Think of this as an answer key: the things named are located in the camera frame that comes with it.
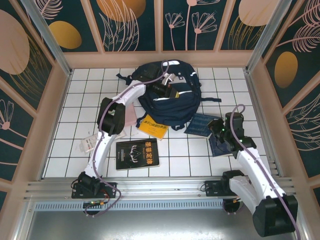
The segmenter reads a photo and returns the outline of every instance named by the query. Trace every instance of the navy backpack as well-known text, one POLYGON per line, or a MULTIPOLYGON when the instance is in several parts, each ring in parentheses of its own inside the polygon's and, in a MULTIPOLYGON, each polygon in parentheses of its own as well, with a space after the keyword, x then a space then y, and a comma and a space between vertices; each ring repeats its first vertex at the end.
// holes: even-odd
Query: navy backpack
MULTIPOLYGON (((129 85, 132 80, 137 79, 136 77, 139 76, 140 73, 145 72, 149 65, 156 65, 161 68, 161 61, 141 65, 132 75, 127 77, 123 77, 120 74, 117 74, 117 77, 125 80, 125 84, 129 85)), ((177 131, 183 129, 185 123, 191 120, 197 112, 201 101, 221 102, 219 98, 201 98, 201 84, 196 71, 190 64, 180 60, 170 60, 168 74, 175 74, 177 77, 182 76, 185 78, 186 82, 174 84, 174 88, 180 93, 179 97, 155 100, 158 99, 159 96, 150 88, 146 88, 144 95, 138 98, 141 106, 145 110, 145 115, 137 119, 137 128, 140 126, 141 121, 149 114, 157 124, 171 126, 172 129, 177 131)))

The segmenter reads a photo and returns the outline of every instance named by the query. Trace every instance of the black book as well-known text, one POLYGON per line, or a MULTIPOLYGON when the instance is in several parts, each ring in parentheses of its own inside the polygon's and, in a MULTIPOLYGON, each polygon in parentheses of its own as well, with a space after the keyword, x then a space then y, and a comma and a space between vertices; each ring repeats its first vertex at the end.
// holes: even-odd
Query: black book
POLYGON ((157 139, 117 142, 116 170, 141 169, 159 166, 157 139))

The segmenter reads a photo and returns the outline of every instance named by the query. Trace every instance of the backpack strap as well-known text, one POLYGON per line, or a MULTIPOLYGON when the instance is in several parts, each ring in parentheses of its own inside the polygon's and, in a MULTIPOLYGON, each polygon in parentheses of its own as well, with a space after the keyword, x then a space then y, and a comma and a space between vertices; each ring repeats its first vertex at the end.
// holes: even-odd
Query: backpack strap
POLYGON ((202 97, 201 98, 202 102, 207 102, 207 101, 211 101, 211 102, 218 102, 221 103, 221 98, 214 98, 214 97, 202 97))
POLYGON ((175 131, 178 131, 178 130, 180 130, 180 129, 185 128, 185 125, 184 125, 184 124, 181 124, 180 126, 172 126, 171 128, 172 128, 173 130, 175 130, 175 131))
POLYGON ((137 120, 136 120, 136 125, 135 125, 136 128, 139 128, 139 127, 140 127, 141 121, 142 121, 143 119, 145 119, 145 117, 146 117, 147 115, 148 115, 148 113, 145 112, 142 117, 137 118, 137 120))
POLYGON ((116 76, 122 80, 125 80, 125 85, 129 86, 132 82, 131 75, 128 75, 127 77, 125 77, 125 76, 122 76, 120 73, 118 73, 116 76))

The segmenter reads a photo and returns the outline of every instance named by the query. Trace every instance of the metal plate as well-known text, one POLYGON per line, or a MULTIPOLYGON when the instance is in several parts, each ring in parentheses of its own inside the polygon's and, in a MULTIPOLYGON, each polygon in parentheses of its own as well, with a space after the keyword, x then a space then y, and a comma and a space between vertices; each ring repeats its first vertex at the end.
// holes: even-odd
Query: metal plate
MULTIPOLYGON (((109 184, 113 187, 117 187, 116 182, 109 182, 109 184)), ((116 191, 113 190, 111 187, 105 185, 104 183, 100 182, 100 189, 105 190, 106 193, 109 195, 109 198, 114 199, 116 198, 116 191)), ((89 192, 80 187, 78 183, 73 184, 72 195, 71 198, 73 199, 104 199, 105 193, 103 191, 99 191, 95 196, 92 192, 89 192)))
POLYGON ((221 181, 205 181, 205 195, 207 197, 232 197, 237 196, 235 193, 224 192, 221 181))

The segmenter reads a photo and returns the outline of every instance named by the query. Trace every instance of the metal frame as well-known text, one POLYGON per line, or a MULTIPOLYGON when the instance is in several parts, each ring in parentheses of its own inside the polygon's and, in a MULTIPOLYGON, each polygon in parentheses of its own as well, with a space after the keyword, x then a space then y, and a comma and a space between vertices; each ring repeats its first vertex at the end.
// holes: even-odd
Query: metal frame
POLYGON ((48 24, 46 23, 41 13, 39 12, 35 1, 33 0, 20 0, 20 1, 23 4, 27 14, 29 14, 30 18, 32 19, 34 25, 36 26, 38 31, 41 33, 41 36, 47 43, 47 46, 50 48, 52 54, 55 56, 57 62, 60 64, 65 74, 70 75, 71 68, 64 56, 64 53, 62 52, 54 36, 52 35, 48 27, 48 24))
POLYGON ((281 0, 273 12, 269 23, 265 26, 257 44, 254 47, 253 53, 246 66, 247 72, 250 74, 253 69, 255 69, 257 63, 259 62, 263 52, 277 31, 284 15, 288 11, 292 0, 281 0))
MULTIPOLYGON (((117 188, 122 192, 121 201, 143 200, 186 200, 208 199, 200 188, 205 181, 219 181, 220 177, 107 177, 108 182, 117 182, 117 188)), ((295 194, 291 178, 274 177, 275 181, 288 194, 295 194)), ((71 182, 74 178, 46 178, 28 184, 24 201, 70 201, 79 202, 82 199, 71 198, 71 182)), ((232 199, 229 197, 210 197, 212 199, 232 199)))
POLYGON ((269 160, 274 160, 279 176, 283 176, 284 172, 279 164, 279 157, 277 155, 275 145, 271 141, 271 133, 267 124, 266 116, 262 111, 262 105, 259 96, 257 95, 256 86, 253 82, 251 74, 249 74, 247 71, 244 72, 244 77, 249 88, 249 94, 252 99, 255 117, 262 135, 262 141, 266 154, 269 157, 269 160))
POLYGON ((72 75, 73 75, 73 71, 74 71, 74 70, 72 70, 71 73, 68 74, 68 75, 66 76, 66 79, 65 79, 64 91, 63 91, 63 94, 62 94, 62 98, 61 98, 61 100, 60 100, 60 102, 59 102, 59 104, 58 104, 58 105, 59 105, 59 107, 58 107, 58 112, 57 112, 57 114, 56 114, 56 116, 55 116, 56 121, 55 121, 54 127, 53 127, 53 129, 52 129, 52 131, 51 131, 51 139, 50 139, 50 141, 48 142, 46 154, 45 154, 45 156, 44 156, 44 159, 43 159, 42 162, 41 162, 41 168, 40 168, 40 171, 38 172, 37 177, 36 177, 36 179, 37 179, 38 181, 41 181, 42 176, 43 176, 44 171, 45 171, 45 168, 46 168, 46 164, 47 164, 47 161, 48 161, 48 157, 49 157, 49 154, 50 154, 50 150, 51 150, 51 147, 52 147, 52 144, 53 144, 53 141, 54 141, 55 132, 56 132, 56 129, 57 129, 58 124, 59 124, 59 117, 60 117, 60 115, 61 115, 61 112, 62 112, 62 109, 63 109, 63 106, 64 106, 64 102, 65 102, 66 97, 67 97, 67 93, 68 93, 69 85, 70 85, 71 78, 72 78, 72 75))

